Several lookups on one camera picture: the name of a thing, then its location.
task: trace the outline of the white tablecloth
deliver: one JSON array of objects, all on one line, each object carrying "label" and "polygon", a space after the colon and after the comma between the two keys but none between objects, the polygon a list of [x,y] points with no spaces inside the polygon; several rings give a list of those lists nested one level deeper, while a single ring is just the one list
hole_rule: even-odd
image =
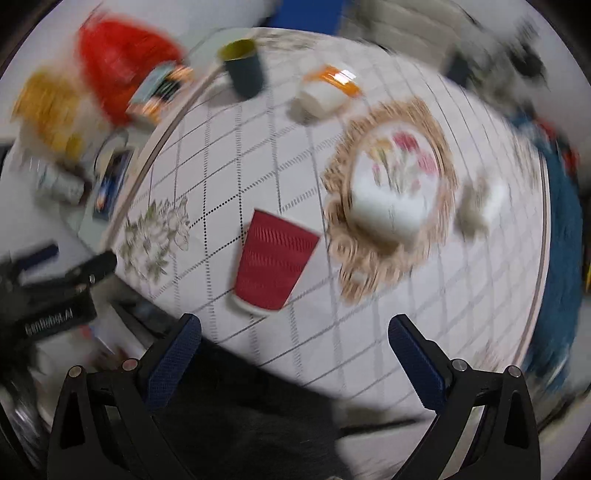
[{"label": "white tablecloth", "polygon": [[[507,122],[431,68],[342,38],[300,37],[291,34],[289,50],[280,43],[261,49],[268,86],[256,98],[238,101],[223,74],[180,122],[113,246],[118,274],[167,312],[195,313],[208,338],[272,372],[415,414],[423,408],[389,347],[390,318],[408,314],[449,357],[475,368],[514,362],[544,287],[544,170],[537,160],[524,168]],[[290,112],[299,80],[328,61],[348,64],[365,95],[339,117],[300,125]],[[490,235],[466,242],[450,226],[446,244],[433,245],[424,265],[357,305],[340,301],[340,265],[322,238],[280,312],[256,317],[237,309],[229,293],[254,209],[323,232],[320,176],[348,120],[415,95],[439,121],[460,183],[484,168],[508,182],[510,202]]]}]

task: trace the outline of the white wall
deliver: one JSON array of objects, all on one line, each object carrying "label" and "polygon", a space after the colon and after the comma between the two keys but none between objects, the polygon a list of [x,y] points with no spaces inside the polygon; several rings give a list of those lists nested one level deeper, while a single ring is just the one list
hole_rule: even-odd
[{"label": "white wall", "polygon": [[591,179],[591,86],[579,64],[550,24],[525,0],[454,0],[500,39],[514,36],[528,17],[540,35],[534,44],[547,68],[548,88],[525,84],[540,116],[559,127],[582,157],[582,175]]}]

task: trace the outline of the metal screw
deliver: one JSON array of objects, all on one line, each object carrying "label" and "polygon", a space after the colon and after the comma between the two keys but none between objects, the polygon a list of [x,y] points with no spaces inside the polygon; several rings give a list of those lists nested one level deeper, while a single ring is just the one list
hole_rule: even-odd
[{"label": "metal screw", "polygon": [[468,370],[468,364],[466,363],[465,360],[462,360],[461,358],[456,358],[452,362],[452,367],[455,368],[456,370],[458,370],[459,372],[463,372],[465,370]]},{"label": "metal screw", "polygon": [[123,370],[125,370],[126,372],[131,372],[132,370],[135,370],[135,368],[137,366],[138,366],[138,361],[135,358],[128,358],[121,365],[121,367],[123,368]]},{"label": "metal screw", "polygon": [[507,371],[509,372],[509,375],[515,378],[519,378],[521,376],[521,370],[519,370],[518,367],[516,367],[515,365],[511,365]]},{"label": "metal screw", "polygon": [[76,378],[81,373],[82,373],[82,367],[75,365],[72,368],[70,368],[68,375],[71,376],[72,378]]}]

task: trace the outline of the snack package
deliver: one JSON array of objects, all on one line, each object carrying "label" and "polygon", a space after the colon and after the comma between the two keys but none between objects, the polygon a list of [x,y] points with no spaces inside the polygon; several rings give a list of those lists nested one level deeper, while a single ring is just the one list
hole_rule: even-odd
[{"label": "snack package", "polygon": [[158,65],[134,93],[127,113],[138,123],[155,127],[193,80],[193,69],[189,67],[172,62]]},{"label": "snack package", "polygon": [[183,58],[172,40],[104,11],[91,14],[77,40],[83,77],[118,127],[130,123],[129,101],[150,72]]}]

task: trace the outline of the red bag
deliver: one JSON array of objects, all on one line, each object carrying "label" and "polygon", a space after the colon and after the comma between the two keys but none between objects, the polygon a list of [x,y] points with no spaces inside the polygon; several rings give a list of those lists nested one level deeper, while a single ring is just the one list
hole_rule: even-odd
[{"label": "red bag", "polygon": [[93,13],[78,34],[84,79],[117,126],[130,123],[129,100],[152,69],[183,58],[171,40],[102,12]]}]

